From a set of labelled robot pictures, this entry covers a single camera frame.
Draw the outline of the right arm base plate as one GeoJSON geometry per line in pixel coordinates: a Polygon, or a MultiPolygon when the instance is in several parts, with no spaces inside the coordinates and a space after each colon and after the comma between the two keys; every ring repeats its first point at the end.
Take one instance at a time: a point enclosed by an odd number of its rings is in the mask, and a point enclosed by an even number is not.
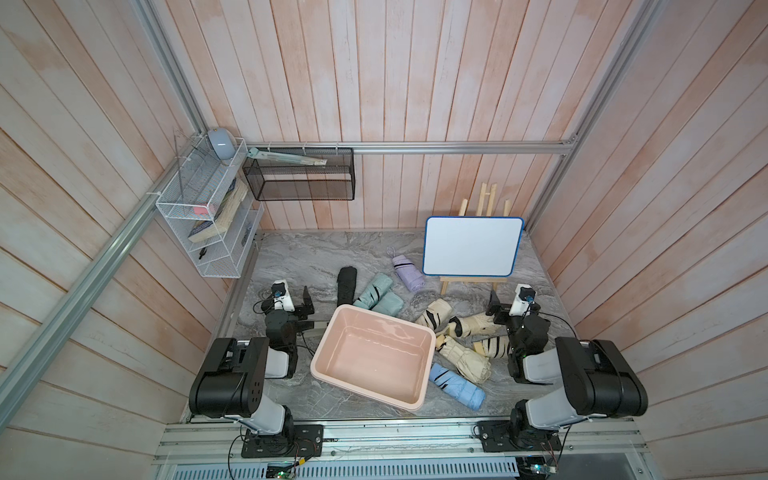
{"type": "Polygon", "coordinates": [[[525,422],[479,421],[474,427],[474,435],[486,453],[558,451],[562,446],[557,431],[536,429],[525,422]]]}

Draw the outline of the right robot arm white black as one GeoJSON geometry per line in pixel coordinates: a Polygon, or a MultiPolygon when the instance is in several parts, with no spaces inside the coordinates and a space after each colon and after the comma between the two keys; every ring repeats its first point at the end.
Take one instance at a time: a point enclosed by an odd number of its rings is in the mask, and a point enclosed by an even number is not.
{"type": "Polygon", "coordinates": [[[550,393],[516,403],[508,421],[480,421],[477,435],[486,452],[531,451],[560,447],[563,427],[591,418],[643,415],[649,398],[645,387],[616,345],[609,340],[557,337],[549,342],[549,314],[535,302],[535,291],[518,287],[505,304],[492,292],[486,313],[506,328],[508,371],[518,383],[553,385],[550,393]]]}

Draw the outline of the blue umbrella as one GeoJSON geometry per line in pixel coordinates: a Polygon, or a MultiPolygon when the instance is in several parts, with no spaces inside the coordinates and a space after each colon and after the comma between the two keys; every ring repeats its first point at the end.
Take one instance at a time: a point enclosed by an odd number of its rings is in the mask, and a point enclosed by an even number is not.
{"type": "Polygon", "coordinates": [[[480,387],[438,363],[432,365],[429,380],[472,411],[479,411],[486,399],[486,393],[480,387]]]}

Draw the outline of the plain beige umbrella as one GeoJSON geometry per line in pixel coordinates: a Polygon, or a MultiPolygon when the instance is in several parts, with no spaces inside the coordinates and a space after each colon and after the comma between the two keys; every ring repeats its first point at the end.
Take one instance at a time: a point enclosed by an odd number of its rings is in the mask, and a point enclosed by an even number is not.
{"type": "Polygon", "coordinates": [[[491,377],[490,360],[463,346],[452,337],[438,335],[436,350],[470,382],[480,385],[491,377]]]}

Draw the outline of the beige umbrella black stripes small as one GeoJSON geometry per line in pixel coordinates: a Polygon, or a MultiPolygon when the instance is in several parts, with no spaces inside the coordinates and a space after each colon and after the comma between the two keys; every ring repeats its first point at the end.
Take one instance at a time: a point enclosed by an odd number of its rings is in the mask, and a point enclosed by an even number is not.
{"type": "Polygon", "coordinates": [[[430,303],[414,323],[438,333],[440,326],[447,322],[452,317],[452,314],[453,307],[442,298],[439,298],[430,303]]]}

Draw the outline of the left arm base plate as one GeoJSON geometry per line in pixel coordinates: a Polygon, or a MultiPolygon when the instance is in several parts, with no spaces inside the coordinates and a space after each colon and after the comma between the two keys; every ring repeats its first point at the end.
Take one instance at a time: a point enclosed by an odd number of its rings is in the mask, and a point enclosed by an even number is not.
{"type": "Polygon", "coordinates": [[[319,457],[322,455],[323,437],[324,427],[314,424],[287,426],[275,435],[258,434],[248,430],[245,433],[241,456],[246,459],[319,457]]]}

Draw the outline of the pink plastic storage box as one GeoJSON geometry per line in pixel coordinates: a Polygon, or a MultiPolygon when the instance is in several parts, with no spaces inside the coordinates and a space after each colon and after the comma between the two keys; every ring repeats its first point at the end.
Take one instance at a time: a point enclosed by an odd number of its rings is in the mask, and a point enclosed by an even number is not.
{"type": "Polygon", "coordinates": [[[312,376],[407,411],[425,401],[436,335],[352,305],[336,308],[310,364],[312,376]]]}

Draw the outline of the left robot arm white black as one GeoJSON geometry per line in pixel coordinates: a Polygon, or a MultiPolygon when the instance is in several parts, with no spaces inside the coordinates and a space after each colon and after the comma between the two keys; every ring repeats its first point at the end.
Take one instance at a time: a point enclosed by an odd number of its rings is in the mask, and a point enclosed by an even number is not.
{"type": "Polygon", "coordinates": [[[296,303],[287,284],[278,281],[261,308],[264,337],[213,341],[189,393],[190,412],[242,426],[244,458],[318,457],[323,428],[296,424],[290,409],[264,392],[268,379],[290,379],[295,374],[297,337],[312,328],[308,320],[314,313],[311,295],[304,289],[302,302],[296,303]]]}

